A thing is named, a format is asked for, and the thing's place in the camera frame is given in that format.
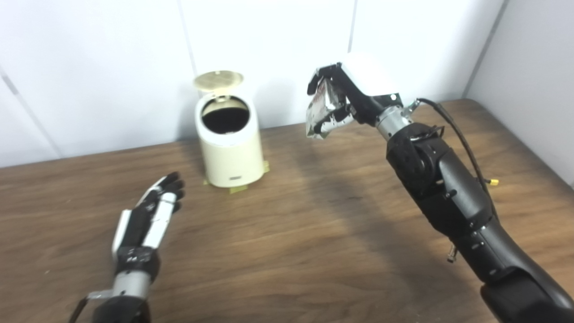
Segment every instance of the gold lid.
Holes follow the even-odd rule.
[[[199,75],[193,85],[204,92],[225,92],[243,82],[243,75],[234,71],[213,71]]]

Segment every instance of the wooden table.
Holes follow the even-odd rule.
[[[473,101],[445,104],[473,147],[504,227],[574,295],[574,193]],[[421,107],[415,119],[444,122]],[[120,211],[180,171],[183,208],[152,286],[162,322],[495,322],[481,283],[421,215],[358,124],[324,141],[304,126],[262,131],[271,171],[236,194],[203,185],[197,142],[0,170],[0,317],[67,321],[88,292],[111,287]],[[446,141],[466,162],[453,131]],[[80,319],[89,322],[97,302]]]

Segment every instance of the black cable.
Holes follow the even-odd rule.
[[[476,158],[474,157],[474,153],[472,153],[472,150],[471,150],[470,146],[468,145],[468,142],[464,138],[462,131],[460,131],[459,127],[456,125],[454,119],[451,117],[450,114],[448,114],[448,112],[444,109],[444,107],[440,103],[436,103],[434,101],[431,101],[431,100],[428,100],[425,98],[417,98],[417,100],[422,102],[422,103],[426,103],[426,104],[430,105],[431,107],[433,107],[434,110],[443,119],[445,119],[445,121],[455,131],[456,135],[458,136],[460,142],[462,143],[462,145],[464,147],[464,150],[466,150],[466,152],[467,152],[467,155],[468,155],[468,158],[470,159],[470,162],[472,163],[472,167],[474,168],[474,171],[476,172],[476,177],[478,178],[480,186],[482,187],[483,191],[486,193],[486,195],[488,196],[488,199],[490,200],[490,204],[492,206],[492,214],[493,214],[494,218],[498,220],[498,213],[497,213],[497,210],[494,206],[494,201],[492,200],[492,197],[490,196],[490,192],[488,192],[488,187],[486,186],[486,181],[484,180],[484,176],[482,175],[480,167],[478,166],[478,162],[476,162]]]
[[[70,316],[68,323],[76,322],[77,318],[80,317],[80,314],[82,313],[82,310],[84,309],[86,304],[88,304],[88,298],[84,297],[77,303],[76,309],[73,311],[72,316]]]

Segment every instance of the black robotic arm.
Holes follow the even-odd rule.
[[[173,172],[143,194],[133,210],[124,210],[112,243],[115,262],[112,289],[94,291],[80,300],[69,323],[75,323],[91,299],[105,299],[93,323],[150,323],[148,292],[160,271],[158,248],[173,213],[181,207],[184,182]]]
[[[442,129],[410,117],[420,102],[450,123],[448,113],[426,99],[403,107],[399,93],[381,77],[384,73],[371,56],[352,54],[317,69],[308,94],[327,82],[348,99],[350,104],[341,109],[379,130],[388,141],[387,161],[433,228],[452,241],[484,282],[481,296],[500,322],[574,322],[572,298],[502,228],[486,185],[477,182],[441,138]]]

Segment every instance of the silver cylinder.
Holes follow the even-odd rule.
[[[149,286],[151,284],[151,277],[145,271],[122,271],[115,276],[112,297],[133,296],[141,299],[146,299],[148,297]]]
[[[413,123],[410,114],[401,106],[387,108],[381,113],[379,120],[377,130],[387,141],[399,130]]]

